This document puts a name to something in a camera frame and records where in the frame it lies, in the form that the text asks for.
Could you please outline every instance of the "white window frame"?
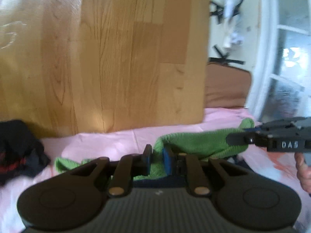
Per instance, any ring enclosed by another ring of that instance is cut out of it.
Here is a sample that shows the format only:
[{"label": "white window frame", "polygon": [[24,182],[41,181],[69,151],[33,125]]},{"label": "white window frame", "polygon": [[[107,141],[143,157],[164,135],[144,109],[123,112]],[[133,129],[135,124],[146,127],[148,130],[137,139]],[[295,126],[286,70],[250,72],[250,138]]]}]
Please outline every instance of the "white window frame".
[{"label": "white window frame", "polygon": [[[309,18],[311,22],[311,0],[308,0],[308,3]],[[261,32],[259,38],[259,49],[256,67],[253,71],[252,85],[246,101],[246,107],[249,108],[250,113],[256,118],[256,120],[261,118],[272,79],[282,81],[293,87],[303,86],[305,88],[296,113],[297,116],[304,115],[308,98],[311,96],[310,78],[306,78],[301,85],[273,73],[277,58],[279,29],[310,36],[310,32],[308,31],[278,24],[278,22],[278,0],[261,0]],[[311,46],[308,48],[308,53],[308,74],[311,74]]]}]

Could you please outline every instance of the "brown cushion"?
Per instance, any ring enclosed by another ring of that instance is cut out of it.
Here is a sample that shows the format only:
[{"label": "brown cushion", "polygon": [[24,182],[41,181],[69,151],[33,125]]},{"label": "brown cushion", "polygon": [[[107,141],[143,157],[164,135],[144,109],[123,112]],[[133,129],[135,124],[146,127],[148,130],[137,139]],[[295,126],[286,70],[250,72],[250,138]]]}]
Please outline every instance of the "brown cushion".
[{"label": "brown cushion", "polygon": [[251,74],[235,67],[209,63],[206,66],[205,108],[244,107]]}]

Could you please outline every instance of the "metal rivet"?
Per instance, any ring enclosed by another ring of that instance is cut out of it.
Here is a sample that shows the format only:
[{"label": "metal rivet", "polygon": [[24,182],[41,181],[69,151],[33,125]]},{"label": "metal rivet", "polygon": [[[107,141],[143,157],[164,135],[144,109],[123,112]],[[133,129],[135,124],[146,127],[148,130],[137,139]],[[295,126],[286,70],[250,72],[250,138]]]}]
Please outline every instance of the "metal rivet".
[{"label": "metal rivet", "polygon": [[197,194],[197,195],[207,195],[210,193],[210,190],[209,188],[207,187],[196,187],[194,189],[194,192]]},{"label": "metal rivet", "polygon": [[111,187],[108,191],[111,195],[121,195],[124,194],[124,189],[122,187]]}]

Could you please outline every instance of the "green towel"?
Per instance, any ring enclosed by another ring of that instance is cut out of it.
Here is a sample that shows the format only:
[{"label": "green towel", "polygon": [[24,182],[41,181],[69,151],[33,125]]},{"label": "green towel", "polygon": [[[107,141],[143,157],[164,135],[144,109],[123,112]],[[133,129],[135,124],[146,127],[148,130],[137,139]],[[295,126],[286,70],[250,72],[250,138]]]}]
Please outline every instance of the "green towel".
[{"label": "green towel", "polygon": [[[156,179],[166,176],[164,164],[162,160],[162,149],[166,144],[171,146],[175,153],[185,152],[197,155],[200,160],[205,160],[209,157],[224,158],[233,156],[245,151],[248,146],[229,146],[226,143],[226,137],[229,133],[243,132],[243,129],[254,127],[254,121],[246,118],[242,121],[239,128],[221,129],[215,131],[207,131],[201,133],[172,133],[161,136],[157,139],[152,153],[152,164],[150,175],[138,176],[135,180],[141,179]],[[91,161],[86,159],[81,162],[85,164]],[[55,160],[55,168],[59,173],[71,170],[81,165],[75,161],[58,157]]]}]

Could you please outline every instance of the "circular pad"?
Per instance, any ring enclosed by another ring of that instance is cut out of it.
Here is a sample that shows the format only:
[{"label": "circular pad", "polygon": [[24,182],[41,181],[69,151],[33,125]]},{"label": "circular pad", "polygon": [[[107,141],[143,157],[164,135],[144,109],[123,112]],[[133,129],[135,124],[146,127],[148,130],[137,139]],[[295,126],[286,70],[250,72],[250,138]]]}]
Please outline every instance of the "circular pad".
[{"label": "circular pad", "polygon": [[102,207],[102,194],[93,186],[40,184],[18,199],[18,213],[25,226],[45,231],[73,229],[89,222]]},{"label": "circular pad", "polygon": [[217,194],[216,204],[234,224],[264,231],[293,226],[301,209],[294,190],[253,174],[229,178]]}]

